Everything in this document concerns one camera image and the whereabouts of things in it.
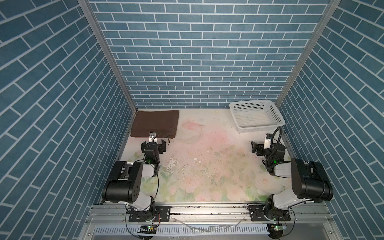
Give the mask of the brown trousers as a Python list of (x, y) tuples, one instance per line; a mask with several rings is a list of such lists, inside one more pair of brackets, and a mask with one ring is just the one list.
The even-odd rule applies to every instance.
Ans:
[(155, 132), (158, 138), (173, 139), (176, 137), (180, 111), (138, 111), (134, 119), (131, 137), (146, 138)]

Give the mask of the white plastic laundry basket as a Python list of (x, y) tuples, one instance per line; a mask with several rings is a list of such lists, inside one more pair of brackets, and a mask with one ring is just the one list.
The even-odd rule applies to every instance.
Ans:
[(230, 103), (230, 112), (239, 133), (261, 132), (286, 124), (277, 106), (270, 100)]

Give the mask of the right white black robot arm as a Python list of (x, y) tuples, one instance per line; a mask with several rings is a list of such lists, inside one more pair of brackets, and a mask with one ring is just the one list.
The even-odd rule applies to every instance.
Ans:
[(334, 190), (321, 163), (295, 158), (285, 161), (286, 148), (281, 143), (251, 142), (251, 146), (253, 154), (265, 158), (262, 163), (271, 176), (291, 179), (291, 187), (266, 199), (262, 213), (267, 220), (288, 220), (289, 211), (297, 205), (332, 200)]

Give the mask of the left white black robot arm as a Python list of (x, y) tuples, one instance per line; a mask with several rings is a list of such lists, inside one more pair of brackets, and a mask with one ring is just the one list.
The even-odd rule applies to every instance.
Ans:
[(144, 157), (133, 163), (117, 161), (102, 190), (102, 200), (111, 203), (127, 204), (128, 214), (140, 217), (154, 217), (155, 198), (141, 191), (142, 178), (158, 178), (160, 155), (167, 151), (167, 143), (161, 140), (143, 142), (141, 150)]

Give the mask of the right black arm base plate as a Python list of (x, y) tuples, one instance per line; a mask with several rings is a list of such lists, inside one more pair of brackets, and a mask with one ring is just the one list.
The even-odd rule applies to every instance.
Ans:
[(264, 205), (249, 205), (247, 206), (252, 222), (277, 222), (290, 221), (291, 216), (288, 211), (276, 209), (274, 207), (266, 207)]

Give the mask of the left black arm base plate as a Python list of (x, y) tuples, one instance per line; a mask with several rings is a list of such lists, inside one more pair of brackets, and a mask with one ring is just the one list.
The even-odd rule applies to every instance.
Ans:
[(128, 210), (130, 223), (149, 223), (149, 222), (169, 222), (170, 206), (155, 206), (152, 205), (148, 210), (135, 211)]

